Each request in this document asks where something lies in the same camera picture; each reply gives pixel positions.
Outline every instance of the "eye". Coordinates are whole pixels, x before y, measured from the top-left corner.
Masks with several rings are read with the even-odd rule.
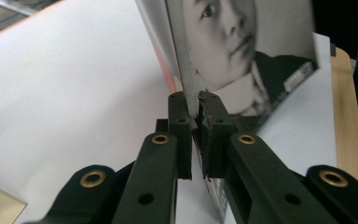
[[[214,6],[212,6],[211,4],[209,4],[202,12],[201,18],[210,18],[215,13],[215,11],[216,11],[216,8]]]

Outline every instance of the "brass grommet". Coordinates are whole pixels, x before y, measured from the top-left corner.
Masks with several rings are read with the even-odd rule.
[[[83,177],[80,180],[80,185],[87,189],[94,188],[102,184],[105,178],[106,175],[104,171],[93,170],[83,175]]]
[[[242,134],[240,136],[238,136],[238,141],[247,144],[247,145],[251,145],[255,143],[255,139],[248,134]]]
[[[329,185],[345,188],[348,186],[348,180],[341,174],[334,171],[323,170],[319,172],[321,179]]]
[[[153,143],[155,144],[166,144],[170,141],[170,138],[164,134],[158,134],[152,138]]]

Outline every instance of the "screw hole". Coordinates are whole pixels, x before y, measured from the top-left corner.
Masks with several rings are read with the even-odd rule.
[[[89,182],[95,182],[95,181],[99,180],[100,178],[101,178],[100,175],[93,174],[93,175],[87,176],[86,180]]]
[[[154,136],[152,141],[155,144],[165,144],[165,143],[167,143],[169,141],[169,138],[166,135],[160,134],[160,135]]]
[[[138,197],[138,203],[148,205],[154,201],[153,194],[145,193]]]
[[[284,199],[292,204],[299,205],[301,204],[301,200],[294,194],[286,194],[284,195]]]
[[[251,135],[248,135],[248,134],[242,134],[238,137],[238,141],[244,143],[244,144],[248,144],[248,145],[251,145],[251,144],[254,144],[255,143],[255,139],[251,136]]]
[[[348,186],[348,180],[337,172],[324,170],[319,173],[319,176],[329,185],[340,188],[345,188]]]
[[[80,180],[80,185],[84,188],[94,188],[102,184],[106,178],[104,171],[94,170],[86,173]]]

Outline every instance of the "collar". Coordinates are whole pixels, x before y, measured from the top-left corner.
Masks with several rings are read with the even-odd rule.
[[[217,91],[213,91],[222,99],[229,114],[240,114],[254,103],[254,85],[267,93],[260,77],[257,65],[252,62],[251,72],[227,84]]]

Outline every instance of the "book cover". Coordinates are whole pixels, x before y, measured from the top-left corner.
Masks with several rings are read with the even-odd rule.
[[[257,133],[318,68],[309,0],[137,4],[167,82],[172,91],[184,90],[192,117],[199,92],[209,91],[222,99],[240,132]],[[223,222],[224,184],[208,178],[206,183]]]

